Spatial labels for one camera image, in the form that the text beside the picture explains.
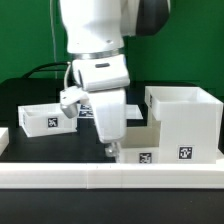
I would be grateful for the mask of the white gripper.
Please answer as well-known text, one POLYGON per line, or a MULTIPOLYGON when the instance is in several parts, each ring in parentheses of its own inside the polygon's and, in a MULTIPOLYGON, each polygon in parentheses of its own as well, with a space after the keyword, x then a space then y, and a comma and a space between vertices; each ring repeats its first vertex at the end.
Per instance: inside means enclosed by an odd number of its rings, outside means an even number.
POLYGON ((92 107, 99 140, 110 143, 105 148, 106 156, 117 157, 118 142, 126 134, 125 87, 130 84, 125 56, 76 59, 72 66, 75 80, 92 107))

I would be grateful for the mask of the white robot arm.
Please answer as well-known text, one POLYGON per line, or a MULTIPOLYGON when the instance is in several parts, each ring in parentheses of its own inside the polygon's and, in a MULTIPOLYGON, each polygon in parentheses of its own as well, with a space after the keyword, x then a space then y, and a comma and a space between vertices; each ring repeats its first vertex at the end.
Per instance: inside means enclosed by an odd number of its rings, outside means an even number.
POLYGON ((89 105, 100 142, 117 156, 126 134, 125 87, 130 84, 123 38, 160 31, 170 0, 60 0, 60 10, 76 81, 60 92, 61 109, 73 118, 78 103, 89 105))

